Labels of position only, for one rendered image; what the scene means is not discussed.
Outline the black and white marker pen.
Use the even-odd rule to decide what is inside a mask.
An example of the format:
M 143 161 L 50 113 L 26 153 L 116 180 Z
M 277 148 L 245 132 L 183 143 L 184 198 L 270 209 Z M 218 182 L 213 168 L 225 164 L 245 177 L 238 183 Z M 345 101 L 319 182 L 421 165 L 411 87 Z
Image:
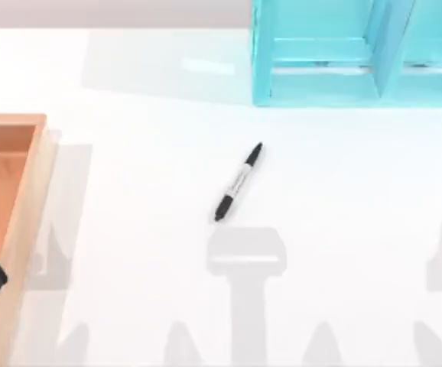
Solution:
M 248 157 L 245 159 L 243 165 L 241 166 L 239 172 L 234 178 L 234 181 L 228 186 L 223 198 L 220 200 L 215 212 L 214 221 L 219 222 L 226 217 L 229 212 L 231 205 L 233 204 L 236 196 L 239 194 L 243 184 L 245 183 L 247 177 L 255 166 L 258 156 L 262 151 L 263 143 L 259 142 L 250 152 Z

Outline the light blue rack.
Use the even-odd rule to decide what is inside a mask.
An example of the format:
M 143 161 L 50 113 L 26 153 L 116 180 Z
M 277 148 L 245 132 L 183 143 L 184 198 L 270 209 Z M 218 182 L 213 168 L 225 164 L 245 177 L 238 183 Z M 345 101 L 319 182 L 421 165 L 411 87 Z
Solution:
M 442 108 L 442 0 L 251 0 L 252 102 Z

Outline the shallow salmon-coloured box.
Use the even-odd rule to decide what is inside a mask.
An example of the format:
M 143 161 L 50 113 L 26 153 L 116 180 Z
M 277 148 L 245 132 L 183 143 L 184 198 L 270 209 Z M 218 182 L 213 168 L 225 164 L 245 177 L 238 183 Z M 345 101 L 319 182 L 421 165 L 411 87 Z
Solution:
M 57 154 L 44 114 L 0 114 L 0 367 L 12 340 Z

